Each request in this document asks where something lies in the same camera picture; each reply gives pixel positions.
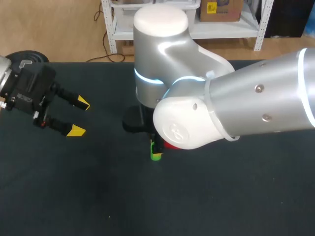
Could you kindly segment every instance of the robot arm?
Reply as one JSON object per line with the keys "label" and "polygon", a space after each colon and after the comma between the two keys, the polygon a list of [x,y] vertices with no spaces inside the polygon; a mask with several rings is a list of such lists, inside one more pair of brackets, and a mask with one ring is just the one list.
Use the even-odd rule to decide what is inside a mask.
{"label": "robot arm", "polygon": [[85,129],[51,117],[48,109],[55,95],[83,110],[90,105],[78,94],[61,88],[54,81],[54,69],[43,65],[39,72],[33,73],[24,68],[26,63],[32,61],[21,61],[17,70],[9,59],[0,56],[0,107],[7,111],[15,108],[31,115],[33,124],[40,128],[50,127],[65,136],[83,135]]}
{"label": "robot arm", "polygon": [[173,146],[315,127],[315,49],[234,72],[191,39],[183,11],[165,4],[136,13],[134,46],[137,98],[155,109],[155,128]]}

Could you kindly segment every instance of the dark mat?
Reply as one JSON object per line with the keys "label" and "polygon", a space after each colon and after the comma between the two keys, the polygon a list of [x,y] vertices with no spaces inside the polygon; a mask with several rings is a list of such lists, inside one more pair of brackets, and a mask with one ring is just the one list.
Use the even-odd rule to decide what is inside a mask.
{"label": "dark mat", "polygon": [[82,112],[56,99],[51,113],[87,133],[65,138],[0,113],[1,236],[315,235],[314,131],[168,150],[153,162],[148,136],[122,129],[137,103],[132,63],[51,66],[91,104]]}

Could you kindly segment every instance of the silver robot arm segment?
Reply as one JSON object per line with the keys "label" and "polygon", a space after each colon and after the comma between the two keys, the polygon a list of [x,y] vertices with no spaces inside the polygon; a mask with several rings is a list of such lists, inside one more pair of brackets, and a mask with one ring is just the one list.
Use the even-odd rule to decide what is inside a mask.
{"label": "silver robot arm segment", "polygon": [[137,98],[178,148],[315,127],[315,49],[234,72],[195,44],[183,11],[158,4],[136,13],[134,45]]}

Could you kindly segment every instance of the cardboard box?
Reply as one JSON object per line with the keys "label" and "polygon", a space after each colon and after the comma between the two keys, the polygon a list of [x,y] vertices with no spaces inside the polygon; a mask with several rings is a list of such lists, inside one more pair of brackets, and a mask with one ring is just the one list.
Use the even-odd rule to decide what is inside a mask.
{"label": "cardboard box", "polygon": [[200,21],[239,21],[244,0],[201,0]]}

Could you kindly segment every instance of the white joint cap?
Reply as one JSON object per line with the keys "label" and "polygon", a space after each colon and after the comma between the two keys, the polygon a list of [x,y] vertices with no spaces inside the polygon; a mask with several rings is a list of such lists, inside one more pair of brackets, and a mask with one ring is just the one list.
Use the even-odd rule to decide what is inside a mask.
{"label": "white joint cap", "polygon": [[194,149],[223,139],[206,104],[197,97],[161,100],[154,110],[153,122],[165,141],[181,149]]}
{"label": "white joint cap", "polygon": [[185,12],[177,7],[153,4],[138,10],[133,24],[144,34],[169,37],[184,32],[188,28],[188,18]]}

